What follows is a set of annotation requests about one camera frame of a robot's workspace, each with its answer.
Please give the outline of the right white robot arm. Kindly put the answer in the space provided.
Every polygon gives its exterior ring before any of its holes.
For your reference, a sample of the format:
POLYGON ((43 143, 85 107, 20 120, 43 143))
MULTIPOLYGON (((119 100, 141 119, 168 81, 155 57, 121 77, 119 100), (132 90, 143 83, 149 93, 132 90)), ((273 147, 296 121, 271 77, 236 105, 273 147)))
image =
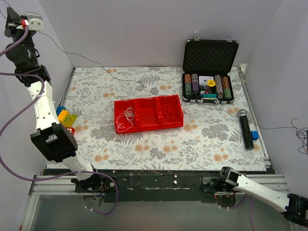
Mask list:
POLYGON ((293 193, 274 191, 249 179, 231 167, 223 167, 216 181, 216 191, 235 190, 250 195, 275 208, 292 223, 308 226, 308 199, 293 193))

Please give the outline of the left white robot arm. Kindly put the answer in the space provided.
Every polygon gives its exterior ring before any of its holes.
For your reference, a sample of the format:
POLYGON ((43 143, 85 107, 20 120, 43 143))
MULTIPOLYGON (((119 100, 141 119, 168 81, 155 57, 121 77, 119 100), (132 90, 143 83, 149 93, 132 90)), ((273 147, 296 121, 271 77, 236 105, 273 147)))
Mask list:
POLYGON ((102 179, 92 164, 77 152, 74 135, 59 121, 52 98, 51 77, 32 37, 43 31, 42 17, 37 13, 19 15, 7 7, 4 35, 13 39, 1 55, 14 63, 15 77, 27 88, 34 100, 36 131, 30 135, 32 143, 49 161, 55 161, 75 173, 73 183, 93 193, 102 189, 102 179))

